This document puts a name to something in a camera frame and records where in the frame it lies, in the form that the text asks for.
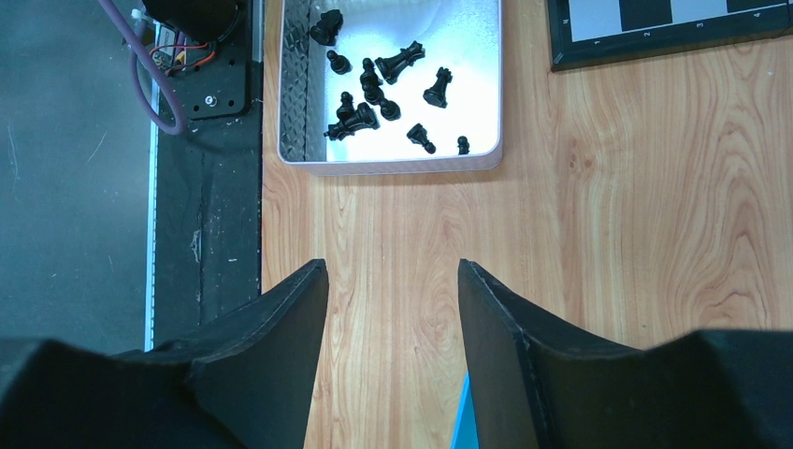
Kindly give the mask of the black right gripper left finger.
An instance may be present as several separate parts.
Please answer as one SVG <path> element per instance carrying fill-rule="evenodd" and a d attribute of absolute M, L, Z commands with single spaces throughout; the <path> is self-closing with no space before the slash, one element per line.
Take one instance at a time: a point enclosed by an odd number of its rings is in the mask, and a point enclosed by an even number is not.
<path fill-rule="evenodd" d="M 151 351 L 1 341 L 5 448 L 299 448 L 329 295 L 313 259 Z"/>

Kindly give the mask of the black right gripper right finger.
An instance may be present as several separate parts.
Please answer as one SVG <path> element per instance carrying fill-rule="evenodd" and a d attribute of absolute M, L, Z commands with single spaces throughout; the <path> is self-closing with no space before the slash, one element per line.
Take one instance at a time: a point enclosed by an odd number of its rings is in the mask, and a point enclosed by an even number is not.
<path fill-rule="evenodd" d="M 788 448 L 792 335 L 703 328 L 635 349 L 514 293 L 478 263 L 458 308 L 482 448 Z"/>

